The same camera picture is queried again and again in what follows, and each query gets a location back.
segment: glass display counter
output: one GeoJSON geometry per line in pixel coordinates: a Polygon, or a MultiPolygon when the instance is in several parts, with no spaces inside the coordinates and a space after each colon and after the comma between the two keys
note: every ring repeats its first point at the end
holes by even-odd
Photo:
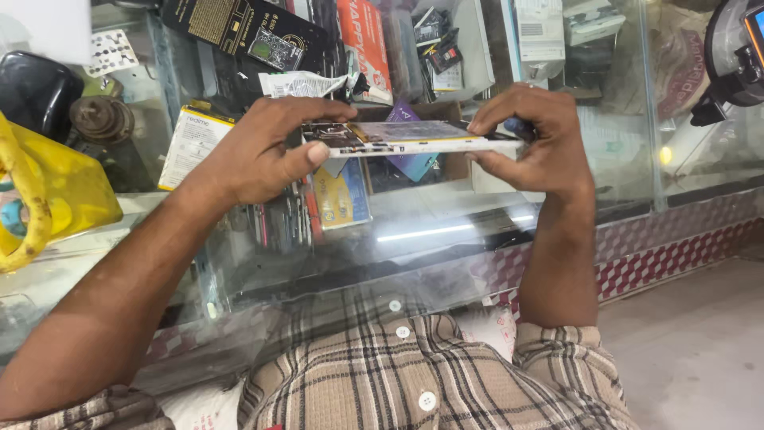
{"type": "MultiPolygon", "coordinates": [[[[596,3],[590,8],[594,2],[422,0],[401,9],[377,2],[386,20],[390,16],[398,20],[396,25],[408,25],[406,17],[430,5],[444,13],[463,11],[459,20],[466,20],[454,22],[460,27],[459,43],[464,44],[465,88],[427,96],[426,80],[417,86],[412,84],[415,79],[399,77],[393,80],[393,94],[406,99],[422,119],[469,120],[487,99],[515,81],[570,93],[578,104],[600,224],[680,204],[681,198],[690,198],[689,191],[719,184],[758,184],[757,178],[764,174],[764,163],[759,161],[764,152],[756,143],[761,141],[758,124],[764,111],[731,109],[725,123],[687,130],[687,106],[676,102],[676,95],[673,104],[665,101],[664,72],[674,67],[668,72],[674,76],[675,70],[684,69],[655,57],[663,52],[654,49],[663,40],[656,35],[672,31],[670,25],[661,27],[665,23],[656,11],[668,14],[665,10],[671,9],[677,14],[678,6],[641,0],[596,3]]],[[[321,24],[325,17],[308,14],[307,18],[321,24]]],[[[207,106],[236,119],[262,95],[256,84],[261,64],[169,29],[155,9],[92,8],[94,34],[117,30],[130,41],[138,65],[105,75],[99,85],[114,80],[122,86],[115,96],[134,117],[131,139],[109,147],[68,144],[102,161],[121,202],[134,209],[125,211],[122,223],[53,244],[48,257],[4,275],[3,295],[27,295],[15,297],[12,307],[37,312],[29,324],[19,327],[34,324],[166,195],[156,186],[181,106],[207,106]],[[149,200],[153,203],[140,203],[149,200]],[[60,251],[67,246],[70,251],[60,251]],[[73,258],[77,265],[69,264],[73,258]]],[[[401,49],[388,52],[390,66],[396,73],[418,73],[416,53],[413,64],[410,55],[401,54],[406,50],[401,34],[393,39],[385,33],[388,46],[401,49]]],[[[687,49],[696,41],[685,39],[683,44],[662,46],[666,51],[687,49]]],[[[329,75],[338,74],[332,66],[337,64],[335,54],[325,59],[329,75]]],[[[681,60],[686,57],[680,56],[679,63],[691,69],[692,62],[681,60]]],[[[392,109],[368,103],[358,108],[364,120],[384,120],[392,109]]],[[[382,158],[362,161],[360,172],[369,214],[364,222],[339,228],[318,224],[314,229],[320,232],[307,234],[295,229],[291,220],[295,205],[316,192],[320,184],[315,177],[285,190],[274,202],[231,210],[199,251],[163,324],[218,318],[253,305],[384,282],[391,276],[402,277],[410,282],[410,291],[421,288],[423,297],[432,298],[438,295],[433,276],[424,282],[421,276],[406,274],[449,265],[464,271],[459,264],[464,257],[532,240],[544,198],[511,189],[460,154],[433,156],[416,181],[382,158]],[[266,218],[269,246],[263,241],[266,218]]],[[[487,292],[468,288],[463,293],[448,295],[452,303],[439,300],[434,308],[480,299],[487,292]]]]}

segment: plaid shirt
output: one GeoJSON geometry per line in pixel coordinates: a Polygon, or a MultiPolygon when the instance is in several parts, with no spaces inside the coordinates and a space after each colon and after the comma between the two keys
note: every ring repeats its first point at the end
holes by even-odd
{"type": "MultiPolygon", "coordinates": [[[[288,305],[247,375],[240,428],[637,428],[595,327],[517,328],[513,363],[416,301],[332,292],[288,305]],[[391,305],[392,300],[401,303],[391,305]]],[[[172,428],[123,386],[0,428],[172,428]]]]}

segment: glue tube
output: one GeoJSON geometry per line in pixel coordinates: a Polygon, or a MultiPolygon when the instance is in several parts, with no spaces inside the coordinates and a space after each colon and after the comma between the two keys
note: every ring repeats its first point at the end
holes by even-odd
{"type": "Polygon", "coordinates": [[[333,78],[323,77],[305,70],[272,74],[258,73],[257,76],[260,78],[263,94],[273,99],[286,96],[324,97],[343,87],[348,100],[352,96],[360,96],[365,92],[386,101],[392,99],[387,91],[370,86],[366,76],[360,72],[333,78]]]}

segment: man's left hand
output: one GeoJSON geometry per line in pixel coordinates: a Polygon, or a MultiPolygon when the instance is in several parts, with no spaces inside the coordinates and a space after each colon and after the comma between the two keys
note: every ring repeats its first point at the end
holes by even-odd
{"type": "Polygon", "coordinates": [[[266,202],[329,157],[323,142],[287,151],[287,135],[306,121],[347,122],[356,113],[344,103],[321,98],[260,98],[189,176],[210,182],[231,206],[266,202]]]}

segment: yellow container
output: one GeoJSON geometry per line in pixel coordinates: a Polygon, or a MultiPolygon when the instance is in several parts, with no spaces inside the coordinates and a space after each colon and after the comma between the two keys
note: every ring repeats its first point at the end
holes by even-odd
{"type": "Polygon", "coordinates": [[[29,221],[23,239],[0,226],[0,272],[27,265],[53,239],[122,219],[95,159],[15,125],[0,112],[0,177],[6,173],[29,221]]]}

